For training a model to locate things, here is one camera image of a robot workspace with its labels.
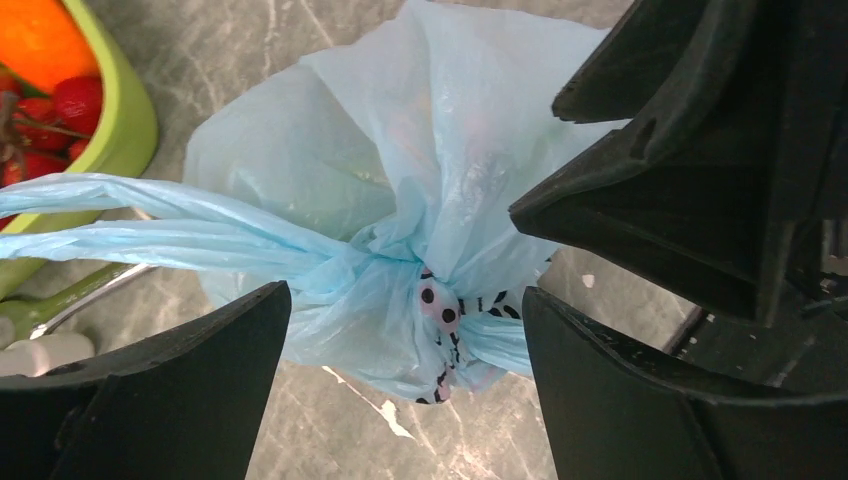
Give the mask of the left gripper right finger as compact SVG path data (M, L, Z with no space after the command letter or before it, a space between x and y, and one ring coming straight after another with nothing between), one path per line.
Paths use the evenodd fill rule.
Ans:
M688 364L538 287L524 328L561 479L843 479L847 396Z

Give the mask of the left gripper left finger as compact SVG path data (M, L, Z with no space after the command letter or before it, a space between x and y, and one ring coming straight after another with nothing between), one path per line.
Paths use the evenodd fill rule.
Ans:
M5 479L242 479L291 295L267 284L129 346L1 381Z

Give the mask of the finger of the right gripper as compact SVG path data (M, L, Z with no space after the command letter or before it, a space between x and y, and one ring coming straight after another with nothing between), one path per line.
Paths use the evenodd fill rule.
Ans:
M557 94L620 127L516 201L525 234L759 325L847 310L847 5L636 1Z

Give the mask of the light blue plastic bag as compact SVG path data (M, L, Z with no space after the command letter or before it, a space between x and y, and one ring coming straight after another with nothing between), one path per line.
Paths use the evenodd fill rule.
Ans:
M508 210L613 129L550 111L605 37L409 1L211 116L179 182L65 173L3 189L5 214L135 207L148 219L9 234L1 254L194 270L219 305L284 281L286 360L418 403L528 375L522 296L556 245L520 233Z

